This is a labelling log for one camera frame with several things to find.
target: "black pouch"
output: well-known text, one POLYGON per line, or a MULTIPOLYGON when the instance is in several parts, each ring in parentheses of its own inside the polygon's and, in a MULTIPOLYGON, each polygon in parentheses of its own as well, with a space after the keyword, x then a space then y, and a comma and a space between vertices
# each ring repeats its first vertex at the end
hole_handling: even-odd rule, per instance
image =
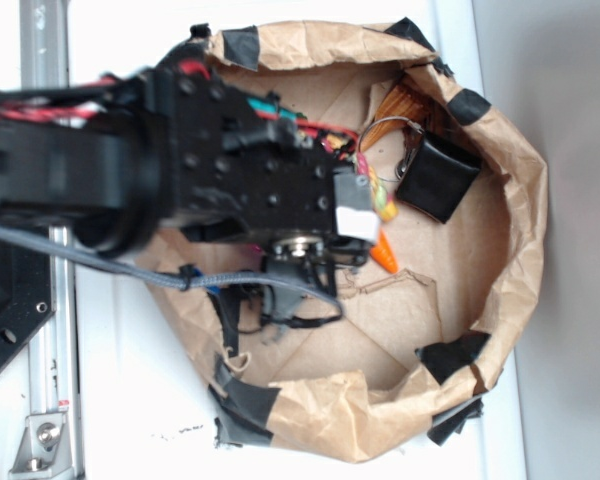
POLYGON ((428 131, 395 192, 395 198, 446 223, 480 173, 482 161, 428 131))

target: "orange carrot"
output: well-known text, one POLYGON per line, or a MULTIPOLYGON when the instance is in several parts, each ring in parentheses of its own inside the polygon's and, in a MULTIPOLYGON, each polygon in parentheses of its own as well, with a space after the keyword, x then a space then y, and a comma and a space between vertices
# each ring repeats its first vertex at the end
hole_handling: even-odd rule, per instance
POLYGON ((380 234, 378 235, 378 243, 371 248, 369 253, 371 254, 371 258, 373 258, 387 272, 391 274, 398 273, 398 261, 393 254, 391 245, 389 245, 389 241, 387 240, 382 228, 380 229, 380 234))

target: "cable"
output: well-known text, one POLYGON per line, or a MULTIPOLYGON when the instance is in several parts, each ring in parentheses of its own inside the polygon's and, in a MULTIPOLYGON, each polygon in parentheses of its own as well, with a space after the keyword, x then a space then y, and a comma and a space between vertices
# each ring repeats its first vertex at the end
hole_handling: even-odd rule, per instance
POLYGON ((402 117, 400 115, 392 115, 390 117, 384 117, 384 118, 381 118, 381 119, 376 120, 375 122, 373 122, 371 125, 369 125, 364 130, 364 132, 362 132, 362 135, 360 135, 360 139, 358 140, 357 151, 358 152, 360 151, 360 147, 362 146, 362 141, 364 140, 364 137, 366 137, 371 130, 373 130, 375 127, 377 127, 381 123, 391 122, 391 121, 395 121, 395 120, 399 120, 399 121, 405 122, 407 125, 409 125, 411 128, 413 128, 419 134, 423 134, 424 133, 424 129, 422 128, 422 125, 420 125, 417 122, 414 122, 413 120, 411 120, 408 117, 402 117))
POLYGON ((306 295, 316 298, 317 300, 334 306, 338 310, 338 315, 343 315, 344 313, 342 304, 337 298, 306 284, 294 282, 287 278, 278 277, 267 273, 236 272, 207 275, 195 278, 183 278, 178 274, 154 272, 136 267, 134 265, 108 260, 90 252, 54 243, 48 238, 41 237, 34 233, 5 227, 2 225, 0 225, 0 241, 33 250, 45 255, 64 258, 65 260, 69 260, 79 265, 107 273, 112 273, 114 275, 127 275, 142 280, 145 283, 163 288, 176 288, 178 290, 185 290, 190 288, 206 288, 217 285, 245 284, 259 284, 288 288, 302 292, 306 295))

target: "black metal bracket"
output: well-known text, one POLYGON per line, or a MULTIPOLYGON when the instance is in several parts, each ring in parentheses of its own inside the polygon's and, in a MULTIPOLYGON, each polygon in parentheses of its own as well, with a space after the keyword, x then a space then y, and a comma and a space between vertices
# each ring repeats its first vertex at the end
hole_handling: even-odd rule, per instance
POLYGON ((51 317, 48 256, 0 242, 0 372, 51 317))

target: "brown paper bag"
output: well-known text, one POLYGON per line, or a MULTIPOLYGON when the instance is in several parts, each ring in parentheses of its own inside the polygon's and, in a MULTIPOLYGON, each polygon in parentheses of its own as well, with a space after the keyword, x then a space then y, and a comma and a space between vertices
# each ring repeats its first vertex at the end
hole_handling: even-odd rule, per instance
MULTIPOLYGON (((275 91, 309 119, 358 132, 406 82, 432 100, 437 125, 484 160, 447 224, 400 205, 384 227, 401 266, 396 275, 371 261, 340 272, 340 322, 279 338, 241 335, 230 356, 204 291, 152 289, 209 384, 220 440, 360 462, 457 412, 469 415, 496 384, 538 300, 544 161, 497 109, 455 82, 407 19, 388 29, 285 22, 192 38, 188 46, 228 83, 275 91)), ((403 143, 398 130, 367 151, 379 176, 392 177, 403 143)), ((195 263, 208 274, 259 266, 249 247, 190 244, 169 230, 138 262, 160 271, 195 263)), ((241 326, 256 318, 245 308, 241 326)))

